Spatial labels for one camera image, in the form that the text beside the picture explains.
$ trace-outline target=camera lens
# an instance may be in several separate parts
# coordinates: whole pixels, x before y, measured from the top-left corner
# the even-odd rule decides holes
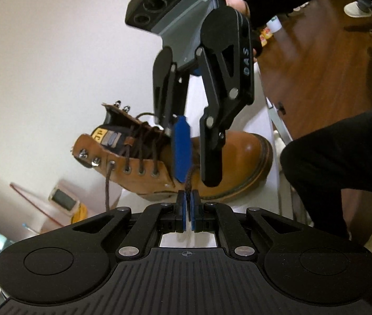
[[[160,12],[166,5],[166,0],[147,0],[143,3],[145,10],[151,13]]]
[[[133,20],[135,21],[135,23],[137,25],[145,26],[145,25],[149,24],[149,22],[151,21],[151,18],[148,15],[145,15],[145,14],[138,14],[138,15],[135,15]]]

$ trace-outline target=brown floor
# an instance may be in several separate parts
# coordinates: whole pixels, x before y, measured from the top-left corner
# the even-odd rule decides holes
[[[258,60],[265,93],[283,103],[294,139],[372,108],[372,18],[345,15],[352,1],[310,2],[283,20]],[[343,208],[354,237],[365,242],[372,231],[372,193],[343,191]]]

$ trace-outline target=sneaker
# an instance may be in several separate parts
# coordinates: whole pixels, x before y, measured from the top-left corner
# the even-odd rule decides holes
[[[362,11],[358,7],[358,2],[354,1],[351,2],[350,4],[347,4],[344,7],[344,12],[346,15],[352,17],[352,18],[369,18],[372,15],[371,9],[368,10],[368,12]]]

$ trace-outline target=brown leather boot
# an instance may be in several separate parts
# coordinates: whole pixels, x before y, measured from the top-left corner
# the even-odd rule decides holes
[[[185,185],[171,174],[171,140],[158,127],[133,118],[117,106],[103,104],[105,124],[92,135],[83,134],[73,147],[73,156],[103,176],[141,197],[157,201]],[[193,161],[199,164],[199,138],[193,138]],[[203,200],[227,201],[256,187],[266,179],[272,165],[272,147],[264,137],[228,131],[223,147],[223,179],[217,187],[206,187],[200,171],[192,174],[193,189]]]

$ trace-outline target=white wall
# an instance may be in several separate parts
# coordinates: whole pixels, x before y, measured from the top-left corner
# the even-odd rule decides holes
[[[21,223],[36,227],[41,217],[10,182],[46,199],[63,179],[104,209],[104,178],[70,150],[103,121],[102,102],[152,110],[161,40],[124,24],[128,2],[0,0],[0,231],[11,239],[30,235]]]

